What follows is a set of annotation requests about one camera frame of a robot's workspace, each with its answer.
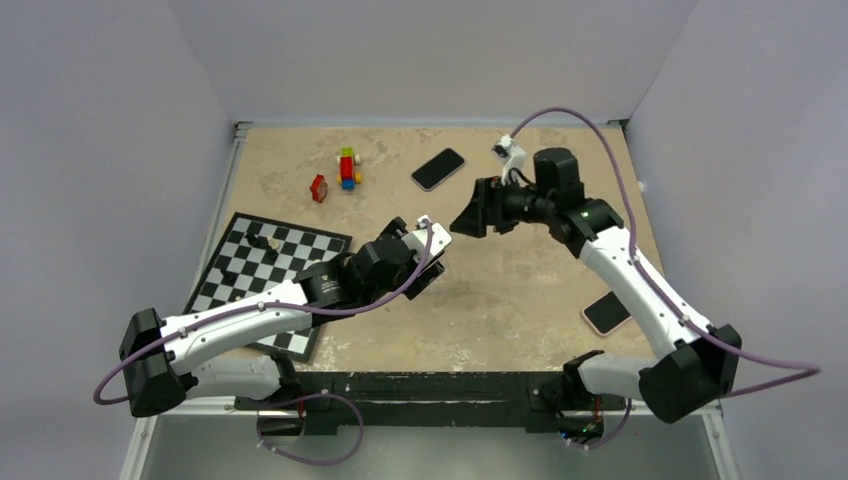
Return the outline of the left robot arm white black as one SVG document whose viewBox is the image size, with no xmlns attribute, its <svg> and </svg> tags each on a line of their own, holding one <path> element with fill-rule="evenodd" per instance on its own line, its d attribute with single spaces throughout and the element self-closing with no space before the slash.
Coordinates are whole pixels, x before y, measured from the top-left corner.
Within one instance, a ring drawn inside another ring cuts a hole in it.
<svg viewBox="0 0 848 480">
<path fill-rule="evenodd" d="M 376 310 L 400 295 L 412 300 L 440 276 L 452 243 L 428 217 L 407 230 L 393 220 L 355 253 L 316 262 L 294 278 L 199 313 L 161 317 L 155 309 L 130 318 L 114 375 L 135 418 L 167 412 L 189 398 L 233 394 L 284 409 L 298 382 L 282 359 L 237 367 L 225 353 L 260 339 Z"/>
</svg>

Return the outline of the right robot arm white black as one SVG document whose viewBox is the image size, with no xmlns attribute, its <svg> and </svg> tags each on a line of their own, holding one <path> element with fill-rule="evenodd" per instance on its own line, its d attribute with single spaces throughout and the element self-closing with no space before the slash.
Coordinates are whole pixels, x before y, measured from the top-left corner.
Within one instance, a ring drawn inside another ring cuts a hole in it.
<svg viewBox="0 0 848 480">
<path fill-rule="evenodd" d="M 547 148 L 533 157 L 536 180 L 519 183 L 526 158 L 519 147 L 496 146 L 499 177 L 476 180 L 469 205 L 450 225 L 453 233 L 483 238 L 489 228 L 505 234 L 519 223 L 547 226 L 603 280 L 637 322 L 654 354 L 624 358 L 595 350 L 563 367 L 553 401 L 584 407 L 611 394 L 644 402 L 665 423 L 674 423 L 733 388 L 740 348 L 730 325 L 715 327 L 689 306 L 630 244 L 633 236 L 604 200 L 586 196 L 576 157 Z"/>
</svg>

